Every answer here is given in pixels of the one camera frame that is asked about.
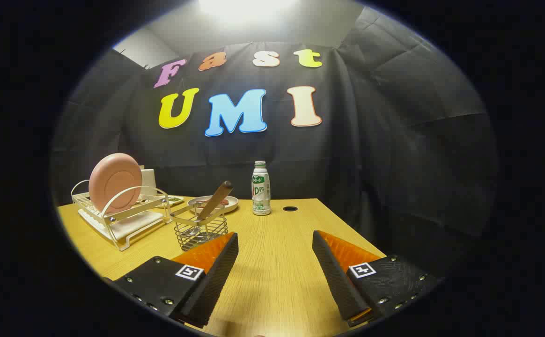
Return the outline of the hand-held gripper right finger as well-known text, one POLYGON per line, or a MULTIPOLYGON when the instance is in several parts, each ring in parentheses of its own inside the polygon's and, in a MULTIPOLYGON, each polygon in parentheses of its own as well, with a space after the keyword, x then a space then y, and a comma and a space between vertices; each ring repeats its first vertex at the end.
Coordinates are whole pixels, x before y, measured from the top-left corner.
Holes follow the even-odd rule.
POLYGON ((350 327, 403 311, 439 283, 401 256, 380 257, 321 230, 313 232, 312 250, 350 327))

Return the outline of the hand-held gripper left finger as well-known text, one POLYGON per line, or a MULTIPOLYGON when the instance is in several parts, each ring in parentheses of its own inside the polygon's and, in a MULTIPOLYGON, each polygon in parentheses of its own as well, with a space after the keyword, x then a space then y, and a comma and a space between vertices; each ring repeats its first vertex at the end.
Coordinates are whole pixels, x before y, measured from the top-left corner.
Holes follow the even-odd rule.
POLYGON ((106 279, 148 310, 203 328, 236 262, 235 232, 220 235, 172 259, 153 256, 117 279, 106 279))

